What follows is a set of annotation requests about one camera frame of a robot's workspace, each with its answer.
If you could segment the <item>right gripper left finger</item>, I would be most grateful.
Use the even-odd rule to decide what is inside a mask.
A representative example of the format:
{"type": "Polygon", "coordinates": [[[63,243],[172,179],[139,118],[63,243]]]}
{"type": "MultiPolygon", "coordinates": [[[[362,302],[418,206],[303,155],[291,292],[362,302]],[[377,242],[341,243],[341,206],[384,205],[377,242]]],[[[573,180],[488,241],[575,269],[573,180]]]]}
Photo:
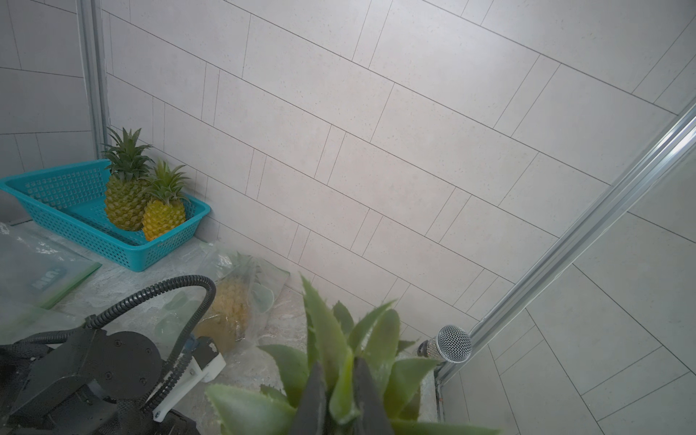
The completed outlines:
{"type": "Polygon", "coordinates": [[[312,366],[288,435],[323,435],[326,429],[326,380],[320,362],[312,366]]]}

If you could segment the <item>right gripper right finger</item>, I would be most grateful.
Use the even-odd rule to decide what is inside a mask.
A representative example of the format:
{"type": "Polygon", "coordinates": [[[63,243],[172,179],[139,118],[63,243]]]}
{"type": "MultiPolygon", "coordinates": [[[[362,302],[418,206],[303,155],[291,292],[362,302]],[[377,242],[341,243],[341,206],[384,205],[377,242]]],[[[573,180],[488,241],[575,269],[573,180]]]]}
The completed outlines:
{"type": "Polygon", "coordinates": [[[394,435],[369,366],[362,358],[355,358],[353,365],[353,398],[359,411],[353,422],[354,434],[394,435]]]}

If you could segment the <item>clear zip-top bag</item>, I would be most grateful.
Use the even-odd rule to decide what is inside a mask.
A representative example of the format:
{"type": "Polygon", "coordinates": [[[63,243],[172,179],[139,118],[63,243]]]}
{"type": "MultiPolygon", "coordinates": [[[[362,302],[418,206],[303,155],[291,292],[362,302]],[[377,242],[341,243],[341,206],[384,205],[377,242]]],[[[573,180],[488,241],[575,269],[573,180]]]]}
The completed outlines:
{"type": "MultiPolygon", "coordinates": [[[[291,274],[273,263],[220,242],[196,242],[143,273],[143,286],[172,277],[209,277],[217,291],[192,335],[210,337],[225,356],[258,344],[274,305],[291,274]]],[[[190,286],[156,297],[125,315],[126,329],[150,337],[163,355],[173,348],[206,292],[190,286]]]]}
{"type": "Polygon", "coordinates": [[[1,225],[1,343],[72,329],[75,315],[54,310],[101,267],[34,231],[1,225]]]}

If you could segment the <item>pineapple yellow orange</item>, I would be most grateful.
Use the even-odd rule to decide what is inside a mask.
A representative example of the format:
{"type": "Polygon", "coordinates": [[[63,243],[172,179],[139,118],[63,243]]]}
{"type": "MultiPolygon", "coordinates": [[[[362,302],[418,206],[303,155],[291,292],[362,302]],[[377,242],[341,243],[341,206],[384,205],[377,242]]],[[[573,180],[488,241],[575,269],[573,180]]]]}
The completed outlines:
{"type": "Polygon", "coordinates": [[[189,177],[183,165],[171,167],[166,161],[158,161],[146,179],[145,192],[148,202],[142,217],[145,239],[153,241],[186,221],[183,192],[189,177]]]}

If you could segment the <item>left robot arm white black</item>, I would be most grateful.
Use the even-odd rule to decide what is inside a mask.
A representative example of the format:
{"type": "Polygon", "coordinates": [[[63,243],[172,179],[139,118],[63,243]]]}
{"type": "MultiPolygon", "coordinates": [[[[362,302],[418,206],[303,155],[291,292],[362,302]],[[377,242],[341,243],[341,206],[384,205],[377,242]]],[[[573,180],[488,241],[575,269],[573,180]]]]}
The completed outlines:
{"type": "Polygon", "coordinates": [[[163,360],[148,337],[80,328],[65,343],[1,347],[4,434],[195,434],[170,411],[156,422],[143,406],[163,360]]]}

